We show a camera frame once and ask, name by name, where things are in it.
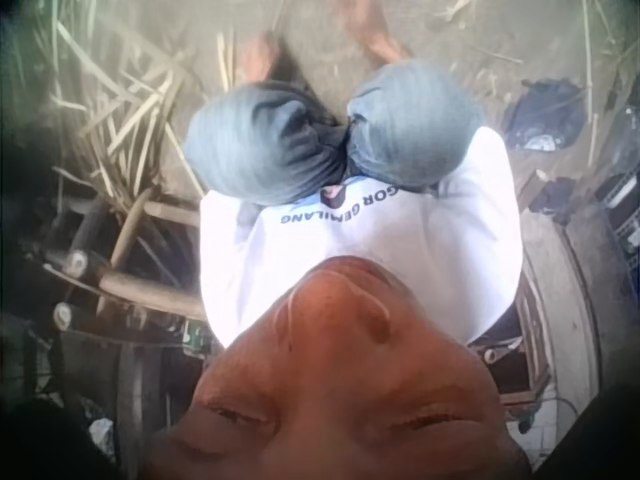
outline blue-gray pants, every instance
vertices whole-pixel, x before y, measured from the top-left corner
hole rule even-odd
[[[482,124],[448,75],[418,61],[382,68],[348,112],[341,126],[288,84],[246,85],[195,115],[185,152],[208,189],[280,205],[353,174],[423,191],[458,167]]]

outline dirt ground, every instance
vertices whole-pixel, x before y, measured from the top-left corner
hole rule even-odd
[[[194,65],[209,98],[223,93],[218,70],[216,34],[235,31],[238,48],[256,33],[271,28],[281,0],[182,0],[175,2],[170,21],[187,23],[187,42],[198,49]],[[374,70],[360,47],[331,16],[327,0],[289,0],[280,19],[280,33],[306,79],[320,99],[346,121],[346,105],[354,90]],[[568,78],[586,86],[586,48],[582,3],[579,0],[474,0],[451,21],[442,15],[455,0],[382,0],[394,35],[414,55],[438,65],[454,77],[485,108],[487,121],[500,130],[504,111],[525,88],[523,80]],[[623,90],[640,68],[640,9],[632,0],[600,0],[609,36],[590,4],[594,112],[600,115],[598,145],[609,129],[612,113],[604,114],[607,95],[619,68]],[[496,58],[486,52],[517,60]],[[180,105],[174,122],[186,134],[201,96]],[[591,127],[585,126],[572,148],[555,154],[514,152],[511,155],[517,187],[535,169],[551,175],[579,178],[585,174]],[[179,162],[167,153],[165,191],[195,200],[193,188]]]

